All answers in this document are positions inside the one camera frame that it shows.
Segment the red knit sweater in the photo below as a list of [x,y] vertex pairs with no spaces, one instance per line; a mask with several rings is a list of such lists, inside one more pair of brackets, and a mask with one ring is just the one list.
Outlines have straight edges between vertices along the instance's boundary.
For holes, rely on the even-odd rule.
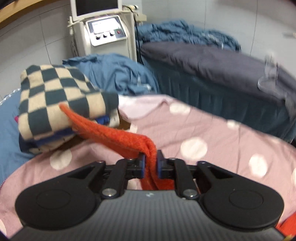
[[67,115],[71,126],[81,137],[101,143],[124,158],[136,158],[143,153],[147,158],[145,177],[141,180],[144,190],[172,190],[172,180],[161,180],[157,176],[157,149],[154,142],[144,135],[130,133],[115,128],[109,128],[80,116],[67,105],[60,104],[59,108]]

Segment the pink polka dot bedsheet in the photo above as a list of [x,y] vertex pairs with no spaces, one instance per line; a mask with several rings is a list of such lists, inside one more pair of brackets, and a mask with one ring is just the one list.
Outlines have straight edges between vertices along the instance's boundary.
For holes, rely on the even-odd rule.
[[[285,208],[278,229],[295,235],[295,148],[233,120],[210,115],[164,95],[121,97],[119,111],[129,132],[149,137],[167,158],[189,165],[210,162],[276,190]],[[1,232],[21,227],[15,200],[25,188],[95,161],[114,164],[119,154],[90,140],[36,156],[1,180]]]

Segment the checkered folded sweater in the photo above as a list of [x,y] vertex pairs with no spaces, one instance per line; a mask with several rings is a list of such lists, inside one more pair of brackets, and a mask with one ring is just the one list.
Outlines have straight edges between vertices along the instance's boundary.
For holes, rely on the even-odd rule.
[[60,104],[103,124],[118,108],[118,101],[117,93],[95,88],[76,67],[31,65],[21,73],[18,115],[21,151],[48,152],[75,136]]

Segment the dark treatment bed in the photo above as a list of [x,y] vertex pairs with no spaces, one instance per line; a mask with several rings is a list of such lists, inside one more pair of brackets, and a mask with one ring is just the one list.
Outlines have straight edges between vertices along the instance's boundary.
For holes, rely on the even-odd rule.
[[290,119],[285,102],[257,87],[271,61],[174,42],[144,43],[138,53],[161,93],[287,142],[295,138],[295,119]]

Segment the blue crumpled cloth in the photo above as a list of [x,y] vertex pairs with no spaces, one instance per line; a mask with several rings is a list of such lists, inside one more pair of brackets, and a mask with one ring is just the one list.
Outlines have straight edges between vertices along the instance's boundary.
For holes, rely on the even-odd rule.
[[78,68],[101,90],[128,96],[159,93],[157,79],[148,68],[119,54],[73,57],[63,64]]

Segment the grey towel on bed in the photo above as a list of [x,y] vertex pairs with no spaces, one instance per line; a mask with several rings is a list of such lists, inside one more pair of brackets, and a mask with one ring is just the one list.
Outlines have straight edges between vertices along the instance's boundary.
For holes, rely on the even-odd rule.
[[295,78],[277,64],[266,62],[264,75],[258,80],[257,87],[284,101],[290,119],[295,119]]

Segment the blue crumpled blanket on bed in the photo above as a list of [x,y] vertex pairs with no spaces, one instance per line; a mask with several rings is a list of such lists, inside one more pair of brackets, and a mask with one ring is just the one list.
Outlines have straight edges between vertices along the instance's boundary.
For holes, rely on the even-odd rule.
[[216,46],[220,49],[241,51],[238,41],[217,30],[203,30],[184,20],[166,21],[159,24],[145,24],[135,27],[138,44],[150,42],[176,42],[195,45]]

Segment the white medical machine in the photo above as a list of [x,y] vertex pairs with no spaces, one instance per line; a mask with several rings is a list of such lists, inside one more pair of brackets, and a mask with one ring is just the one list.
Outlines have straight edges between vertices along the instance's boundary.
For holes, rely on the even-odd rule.
[[68,19],[73,56],[116,53],[137,61],[135,28],[145,22],[136,4],[70,1]]

